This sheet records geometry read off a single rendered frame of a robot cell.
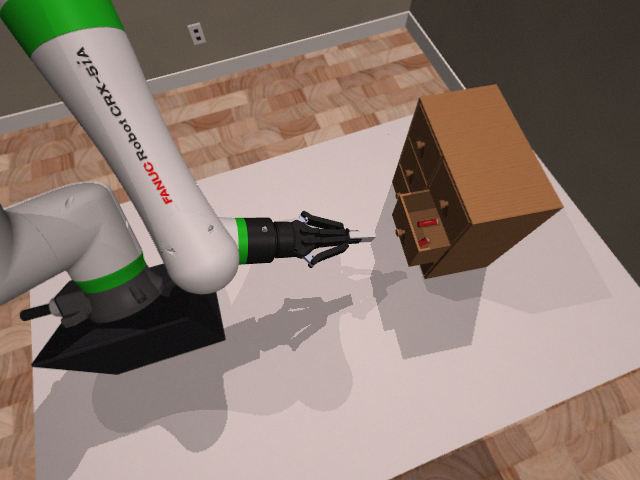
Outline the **brown wooden drawer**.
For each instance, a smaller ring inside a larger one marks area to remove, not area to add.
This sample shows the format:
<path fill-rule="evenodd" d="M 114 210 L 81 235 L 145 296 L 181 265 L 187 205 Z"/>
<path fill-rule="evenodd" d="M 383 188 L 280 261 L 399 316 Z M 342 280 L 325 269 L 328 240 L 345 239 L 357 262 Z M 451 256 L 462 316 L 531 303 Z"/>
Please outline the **brown wooden drawer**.
<path fill-rule="evenodd" d="M 443 161 L 430 185 L 433 198 L 444 223 L 451 244 L 470 224 L 445 161 Z"/>
<path fill-rule="evenodd" d="M 411 192 L 426 190 L 427 182 L 409 137 L 401 158 L 401 164 Z"/>
<path fill-rule="evenodd" d="M 395 196 L 396 199 L 398 199 L 400 194 L 406 194 L 406 193 L 411 193 L 405 178 L 405 175 L 403 173 L 401 164 L 398 165 L 394 180 L 393 180 L 393 186 L 395 189 Z"/>
<path fill-rule="evenodd" d="M 423 275 L 425 276 L 435 264 L 436 264 L 435 262 L 432 262 L 432 263 L 427 263 L 427 264 L 420 265 L 421 269 L 422 269 L 422 272 L 423 272 Z"/>
<path fill-rule="evenodd" d="M 392 213 L 408 266 L 437 262 L 451 246 L 430 190 L 400 194 Z M 417 222 L 438 219 L 438 224 L 419 227 Z M 420 248 L 418 241 L 429 242 Z"/>
<path fill-rule="evenodd" d="M 418 106 L 409 135 L 429 183 L 442 154 L 421 104 Z"/>

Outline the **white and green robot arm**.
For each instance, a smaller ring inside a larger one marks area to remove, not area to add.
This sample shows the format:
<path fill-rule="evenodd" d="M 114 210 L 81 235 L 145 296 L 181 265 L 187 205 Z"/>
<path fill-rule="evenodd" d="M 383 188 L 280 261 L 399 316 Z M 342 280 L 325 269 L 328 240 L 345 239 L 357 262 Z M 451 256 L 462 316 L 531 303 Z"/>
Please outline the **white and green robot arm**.
<path fill-rule="evenodd" d="M 0 18 L 114 172 L 178 287 L 211 294 L 239 265 L 274 260 L 269 217 L 218 217 L 210 206 L 111 0 L 0 0 Z M 22 310 L 21 320 L 52 314 L 65 328 L 88 317 L 112 322 L 164 289 L 112 189 L 99 181 L 0 204 L 0 305 L 64 271 L 72 280 L 48 304 Z"/>

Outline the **brown wooden chest of drawers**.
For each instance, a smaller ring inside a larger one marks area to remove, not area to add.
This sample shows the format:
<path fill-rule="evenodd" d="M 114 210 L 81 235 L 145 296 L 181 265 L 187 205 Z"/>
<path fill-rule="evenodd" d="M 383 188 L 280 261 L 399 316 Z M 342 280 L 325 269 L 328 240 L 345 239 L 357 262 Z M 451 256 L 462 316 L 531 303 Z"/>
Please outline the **brown wooden chest of drawers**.
<path fill-rule="evenodd" d="M 429 183 L 409 135 L 420 103 L 442 154 Z M 408 137 L 426 190 L 445 161 L 470 221 L 451 244 L 430 190 L 451 246 L 424 279 L 488 267 L 564 208 L 497 84 L 419 97 L 398 165 Z"/>

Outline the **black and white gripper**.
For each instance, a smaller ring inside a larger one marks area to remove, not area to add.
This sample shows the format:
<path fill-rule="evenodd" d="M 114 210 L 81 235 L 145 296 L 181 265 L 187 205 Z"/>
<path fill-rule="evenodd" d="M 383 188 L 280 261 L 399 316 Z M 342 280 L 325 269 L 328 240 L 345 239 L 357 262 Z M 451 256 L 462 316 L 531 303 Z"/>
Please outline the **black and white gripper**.
<path fill-rule="evenodd" d="M 302 211 L 299 219 L 293 222 L 281 221 L 273 224 L 277 232 L 277 251 L 274 258 L 304 258 L 309 263 L 309 268 L 313 268 L 320 261 L 344 253 L 349 244 L 372 242 L 376 238 L 375 231 L 350 231 L 348 228 L 345 229 L 341 222 L 317 217 L 306 211 Z M 309 255 L 314 249 L 331 246 L 336 247 L 317 255 Z"/>

